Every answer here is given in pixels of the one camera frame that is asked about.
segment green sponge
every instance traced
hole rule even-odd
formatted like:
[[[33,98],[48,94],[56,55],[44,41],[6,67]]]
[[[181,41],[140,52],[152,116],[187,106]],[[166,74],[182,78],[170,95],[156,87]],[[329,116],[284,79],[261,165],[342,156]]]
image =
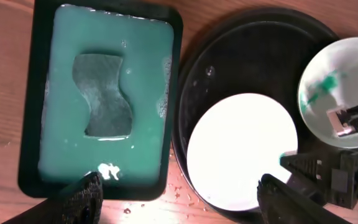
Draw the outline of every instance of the green sponge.
[[[121,63],[121,57],[103,54],[81,54],[74,59],[73,80],[90,110],[87,136],[113,138],[131,133],[131,107],[118,86]]]

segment green liquid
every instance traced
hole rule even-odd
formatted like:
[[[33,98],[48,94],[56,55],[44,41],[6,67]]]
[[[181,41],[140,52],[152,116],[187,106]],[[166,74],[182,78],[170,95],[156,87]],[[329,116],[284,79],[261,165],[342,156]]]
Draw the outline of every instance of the green liquid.
[[[103,174],[109,185],[149,186],[158,181],[172,45],[173,29],[161,21],[70,5],[57,9],[40,143],[44,181],[70,183],[108,167],[119,168],[116,176],[113,171]],[[119,88],[134,118],[127,138],[84,134],[90,109],[72,69],[77,55],[92,53],[123,58]]]

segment wet table surface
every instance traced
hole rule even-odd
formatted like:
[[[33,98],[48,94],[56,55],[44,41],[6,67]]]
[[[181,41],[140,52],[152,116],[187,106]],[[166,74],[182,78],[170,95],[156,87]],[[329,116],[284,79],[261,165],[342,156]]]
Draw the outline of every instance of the wet table surface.
[[[151,1],[171,5],[181,14],[185,25],[182,55],[218,21],[242,9],[264,6],[297,9],[319,19],[340,37],[358,36],[358,0]],[[33,5],[34,0],[0,0],[0,223],[42,201],[25,196],[16,184]],[[105,201],[100,223],[232,223],[204,209],[171,154],[167,189],[159,199]],[[353,211],[333,205],[326,208],[358,223],[358,204]]]

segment black pan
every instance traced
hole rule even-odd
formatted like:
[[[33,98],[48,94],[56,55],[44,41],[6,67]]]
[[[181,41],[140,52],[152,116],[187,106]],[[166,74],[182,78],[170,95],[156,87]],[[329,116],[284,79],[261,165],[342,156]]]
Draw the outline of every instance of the black pan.
[[[202,115],[228,96],[260,93],[275,99],[294,120],[298,152],[312,150],[307,146],[317,140],[298,112],[298,83],[317,52],[337,40],[331,29],[304,13],[266,8],[233,16],[216,26],[197,48],[191,49],[191,56],[183,63],[179,76],[173,148],[193,190],[186,164],[191,133]],[[318,193],[295,178],[292,177],[288,185],[324,204]],[[258,208],[231,212],[208,205],[235,222],[262,223]]]

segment white plate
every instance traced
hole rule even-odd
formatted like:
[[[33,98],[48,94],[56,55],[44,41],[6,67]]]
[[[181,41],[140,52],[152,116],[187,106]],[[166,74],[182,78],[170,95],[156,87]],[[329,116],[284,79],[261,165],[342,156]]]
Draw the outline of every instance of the white plate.
[[[258,207],[264,174],[287,182],[280,157],[298,147],[286,109],[259,94],[230,96],[211,107],[191,134],[187,166],[191,183],[210,204],[231,211]]]
[[[323,142],[358,147],[358,134],[337,137],[327,110],[358,105],[358,37],[339,40],[320,51],[303,72],[298,106],[303,121]]]

